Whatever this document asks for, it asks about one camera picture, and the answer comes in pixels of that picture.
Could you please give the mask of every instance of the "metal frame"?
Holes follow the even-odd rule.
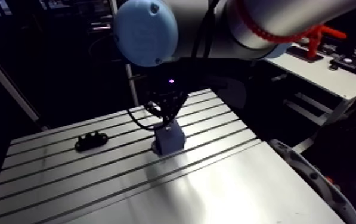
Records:
[[[338,120],[344,119],[347,117],[347,111],[348,109],[353,105],[353,103],[356,101],[356,97],[347,100],[345,98],[342,98],[341,102],[335,107],[335,109],[331,110],[330,108],[326,107],[325,105],[319,103],[318,101],[298,92],[295,94],[296,97],[302,99],[303,101],[309,103],[310,105],[315,106],[319,110],[325,112],[323,115],[320,117],[317,117],[316,115],[310,113],[308,110],[302,108],[301,106],[295,104],[294,102],[291,102],[289,100],[285,100],[284,104],[286,104],[288,107],[291,109],[295,110],[299,114],[305,116],[306,118],[310,119],[314,123],[318,124],[321,127],[324,127],[326,125],[332,124]],[[299,144],[295,145],[293,147],[293,150],[296,151],[297,153],[301,153],[311,147],[314,144],[314,140],[316,139],[318,134],[318,131],[313,134],[313,136],[305,139],[304,141],[300,142]]]
[[[118,12],[118,4],[116,3],[116,0],[108,0],[108,2],[110,4],[112,16],[115,18],[116,13]],[[133,73],[132,73],[131,65],[125,64],[125,70],[126,70],[126,76],[128,77],[128,80],[129,80],[129,87],[131,89],[133,104],[135,105],[135,107],[138,107],[139,100],[137,98],[135,81],[132,80]]]
[[[12,80],[3,72],[0,68],[0,83],[11,95],[11,97],[16,101],[16,103],[21,107],[21,109],[29,116],[29,118],[35,122],[41,130],[48,130],[46,126],[41,126],[38,122],[39,114],[36,110],[29,104],[27,99],[22,95],[20,90],[17,89],[16,85],[13,84]]]

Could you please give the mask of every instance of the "white table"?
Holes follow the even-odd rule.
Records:
[[[177,121],[185,147],[162,158],[124,111],[13,140],[0,223],[343,223],[209,89],[190,94]],[[95,130],[108,143],[77,153],[76,137]]]
[[[348,109],[356,101],[356,74],[338,68],[336,71],[328,69],[332,57],[321,55],[322,60],[314,63],[308,63],[302,59],[296,58],[290,54],[283,54],[277,58],[268,58],[267,62],[293,74],[306,82],[317,86],[334,96],[341,97],[341,102],[333,109],[329,109],[325,105],[319,103],[303,93],[297,93],[295,96],[305,102],[317,107],[324,112],[323,115],[317,117],[306,109],[300,107],[291,101],[286,101],[286,105],[301,115],[312,120],[314,123],[324,126],[338,121],[343,118]],[[295,147],[298,153],[301,153],[313,144],[315,136],[308,138]]]

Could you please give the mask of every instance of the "blue joint cap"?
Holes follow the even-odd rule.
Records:
[[[138,66],[167,61],[178,44],[178,25],[162,0],[128,0],[114,20],[114,38],[121,53]]]

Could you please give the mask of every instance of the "aluminum table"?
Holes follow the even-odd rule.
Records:
[[[187,140],[167,157],[125,111],[13,140],[0,223],[343,223],[211,90],[190,94],[177,121]],[[77,153],[96,130],[108,143]]]

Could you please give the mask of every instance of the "black cable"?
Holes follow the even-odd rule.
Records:
[[[149,127],[149,126],[144,126],[142,125],[134,116],[133,114],[131,113],[131,111],[129,109],[126,109],[126,112],[128,112],[128,115],[129,117],[131,117],[131,119],[133,120],[133,122],[136,123],[137,126],[139,126],[141,129],[144,129],[144,130],[148,130],[148,131],[156,131],[156,130],[161,130],[163,129],[164,127],[167,127],[167,125],[169,125],[169,123],[177,116],[178,112],[176,111],[172,116],[171,116],[171,119],[168,119],[166,117],[163,117],[162,118],[162,125],[158,126],[158,127]]]
[[[209,15],[209,18],[206,21],[206,37],[205,37],[205,46],[204,46],[204,53],[203,58],[208,58],[208,55],[211,51],[214,30],[215,30],[215,14],[212,13]]]
[[[202,23],[197,31],[196,38],[194,39],[193,49],[191,50],[191,58],[196,58],[197,52],[199,50],[200,42],[202,40],[202,34],[206,28],[206,25],[209,24],[209,20],[213,18],[214,9],[218,5],[219,0],[213,0],[208,7],[206,14],[203,17]]]
[[[211,25],[214,24],[215,22],[215,15],[214,15],[214,9],[216,7],[216,5],[218,4],[219,0],[213,0],[210,4],[210,6],[208,7],[206,14],[203,17],[203,20],[200,24],[200,27],[197,31],[196,34],[196,38],[194,40],[194,45],[193,45],[193,49],[191,51],[191,58],[194,59],[197,56],[197,52],[199,50],[199,46],[200,46],[200,42],[202,40],[202,34],[205,31],[205,29],[209,28]],[[212,38],[210,37],[210,35],[213,34],[213,31],[211,31],[209,33],[209,38],[206,40],[206,48],[205,48],[205,52],[204,52],[204,57],[206,58],[208,56],[208,53],[210,51],[211,47],[211,42],[212,42]],[[162,118],[162,125],[158,126],[158,127],[149,127],[149,126],[144,126],[142,125],[131,113],[131,111],[129,109],[126,109],[126,112],[128,113],[129,117],[131,117],[131,119],[133,120],[133,122],[136,123],[137,126],[139,126],[141,129],[144,130],[148,130],[148,131],[156,131],[156,130],[161,130],[164,127],[167,127],[167,125],[173,121],[173,119],[177,116],[179,109],[177,109],[176,111],[173,112],[173,114],[170,116],[170,118],[163,116]]]

